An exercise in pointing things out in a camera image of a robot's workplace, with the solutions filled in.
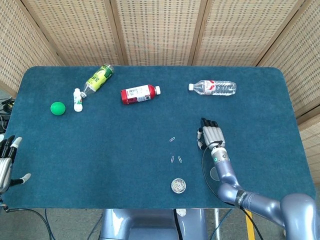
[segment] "robotic hand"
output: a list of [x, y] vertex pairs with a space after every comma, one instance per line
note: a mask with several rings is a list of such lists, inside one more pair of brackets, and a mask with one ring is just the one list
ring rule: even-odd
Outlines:
[[[15, 136], [13, 135], [0, 142], [0, 196], [4, 194], [9, 187], [24, 184], [31, 177], [31, 174], [27, 173], [22, 178], [11, 179], [12, 167], [22, 137], [14, 139]], [[1, 198], [0, 206], [6, 207], [6, 205], [2, 203]]]
[[215, 121], [201, 119], [203, 127], [198, 129], [198, 147], [210, 149], [221, 185], [218, 198], [239, 209], [247, 209], [283, 227], [287, 240], [317, 240], [319, 216], [315, 201], [306, 194], [292, 193], [281, 201], [255, 192], [245, 191], [239, 184], [232, 168], [226, 141]]

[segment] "table surface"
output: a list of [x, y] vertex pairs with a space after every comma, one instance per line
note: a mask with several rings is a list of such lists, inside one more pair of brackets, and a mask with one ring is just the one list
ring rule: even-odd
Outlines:
[[[116, 66], [115, 74], [83, 100], [83, 111], [75, 112], [74, 89], [98, 68], [37, 66], [25, 73], [6, 136], [23, 137], [12, 178], [32, 177], [3, 196], [11, 208], [224, 208], [204, 181], [196, 141], [201, 117], [218, 122], [246, 190], [277, 200], [294, 192], [315, 197], [278, 69]], [[188, 91], [189, 83], [212, 79], [235, 82], [236, 94]], [[159, 85], [161, 95], [121, 102], [122, 89], [146, 84]], [[64, 115], [50, 112], [56, 101], [66, 105]], [[208, 152], [206, 174], [212, 166]], [[172, 192], [175, 178], [185, 180], [184, 193]]]

